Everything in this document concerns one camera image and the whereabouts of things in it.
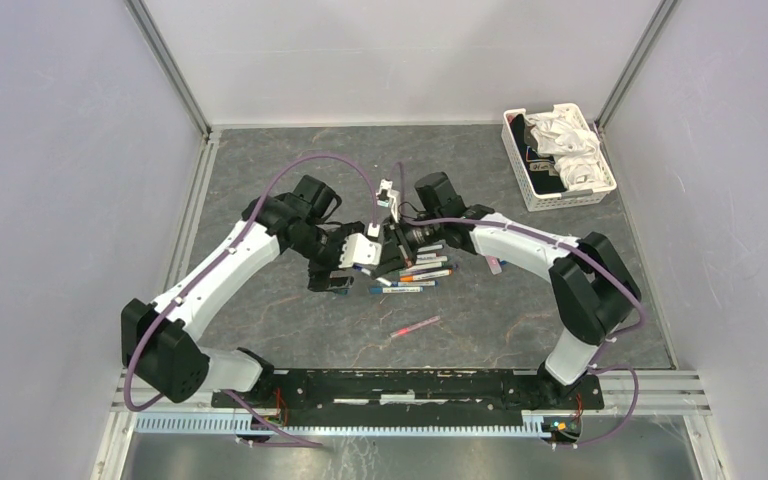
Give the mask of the dark blue marker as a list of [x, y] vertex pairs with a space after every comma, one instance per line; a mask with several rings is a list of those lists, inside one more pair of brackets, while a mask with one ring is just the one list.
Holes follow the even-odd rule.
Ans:
[[369, 269], [368, 269], [368, 268], [366, 268], [366, 267], [362, 267], [362, 266], [359, 266], [359, 265], [355, 265], [353, 268], [354, 268], [355, 270], [359, 271], [359, 272], [362, 272], [362, 273], [364, 273], [365, 275], [368, 275], [368, 276], [369, 276], [369, 275], [372, 275], [372, 272], [371, 272], [371, 270], [369, 270]]

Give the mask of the pink highlighter pen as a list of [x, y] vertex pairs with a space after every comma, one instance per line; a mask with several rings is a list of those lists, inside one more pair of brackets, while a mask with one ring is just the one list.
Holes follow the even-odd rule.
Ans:
[[486, 261], [487, 261], [489, 270], [493, 275], [499, 275], [503, 272], [503, 268], [502, 268], [503, 262], [500, 261], [498, 258], [487, 257]]

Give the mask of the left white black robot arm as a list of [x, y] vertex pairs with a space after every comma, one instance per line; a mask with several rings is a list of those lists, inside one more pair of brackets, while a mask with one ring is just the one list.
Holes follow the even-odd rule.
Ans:
[[131, 300], [121, 312], [126, 376], [181, 403], [202, 389], [233, 390], [250, 407], [274, 394], [271, 369], [248, 350], [202, 348], [198, 342], [216, 314], [259, 270], [287, 250], [308, 262], [309, 289], [345, 292], [339, 275], [345, 241], [361, 234], [360, 221], [330, 223], [342, 199], [309, 175], [295, 189], [257, 199], [228, 236], [184, 279], [150, 302]]

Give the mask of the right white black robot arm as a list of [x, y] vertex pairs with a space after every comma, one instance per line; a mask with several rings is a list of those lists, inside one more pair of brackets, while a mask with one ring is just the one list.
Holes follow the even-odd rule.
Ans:
[[583, 238], [550, 234], [517, 223], [494, 209], [467, 205], [449, 177], [435, 172], [415, 185], [422, 205], [401, 212], [401, 194], [389, 179], [375, 194], [389, 215], [378, 229], [382, 250], [377, 275], [417, 263], [419, 250], [436, 242], [477, 256], [494, 257], [545, 280], [563, 326], [538, 368], [537, 392], [551, 408], [578, 393], [602, 346], [614, 338], [632, 312], [645, 313], [641, 291], [611, 241], [592, 232]]

